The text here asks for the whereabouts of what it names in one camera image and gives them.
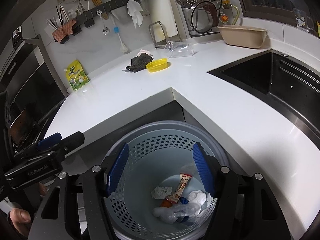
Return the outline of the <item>person's left hand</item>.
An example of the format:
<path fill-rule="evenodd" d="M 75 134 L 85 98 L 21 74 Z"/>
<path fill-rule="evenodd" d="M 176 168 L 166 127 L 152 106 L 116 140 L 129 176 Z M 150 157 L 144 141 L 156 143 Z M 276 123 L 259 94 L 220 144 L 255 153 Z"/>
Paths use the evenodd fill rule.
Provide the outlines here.
<path fill-rule="evenodd" d="M 31 214 L 22 208 L 24 203 L 24 192 L 17 191 L 17 197 L 9 198 L 14 207 L 7 214 L 7 231 L 12 239 L 28 239 L 30 227 L 32 225 Z"/>

